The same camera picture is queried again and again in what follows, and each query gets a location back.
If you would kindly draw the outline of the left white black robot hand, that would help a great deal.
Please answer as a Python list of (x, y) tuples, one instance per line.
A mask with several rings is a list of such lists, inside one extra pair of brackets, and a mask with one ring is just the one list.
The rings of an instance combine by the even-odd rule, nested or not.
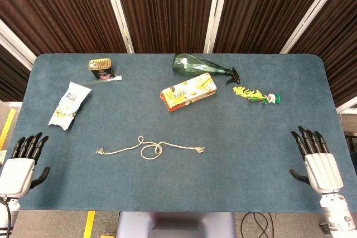
[(33, 178), (33, 174), (47, 140), (48, 136), (43, 137), (39, 132), (27, 138), (22, 137), (17, 141), (1, 172), (2, 198), (22, 198), (30, 189), (45, 181), (49, 175), (50, 167), (45, 167), (37, 179)]

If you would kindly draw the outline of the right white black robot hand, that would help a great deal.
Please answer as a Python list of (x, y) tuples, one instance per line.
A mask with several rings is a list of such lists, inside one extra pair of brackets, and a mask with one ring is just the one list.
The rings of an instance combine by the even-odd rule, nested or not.
[(307, 175), (298, 174), (290, 169), (292, 177), (308, 184), (322, 195), (338, 193), (344, 186), (342, 177), (332, 153), (330, 153), (325, 138), (321, 133), (298, 127), (300, 133), (292, 131), (300, 154), (302, 156)]

